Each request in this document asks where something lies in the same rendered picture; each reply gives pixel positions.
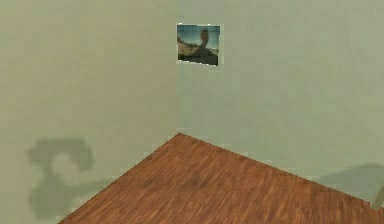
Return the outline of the framed landscape wall picture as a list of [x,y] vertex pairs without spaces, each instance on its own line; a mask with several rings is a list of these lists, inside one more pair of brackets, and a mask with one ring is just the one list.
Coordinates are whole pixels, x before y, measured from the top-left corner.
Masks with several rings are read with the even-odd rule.
[[178,24],[178,60],[218,66],[220,34],[221,27],[216,25]]

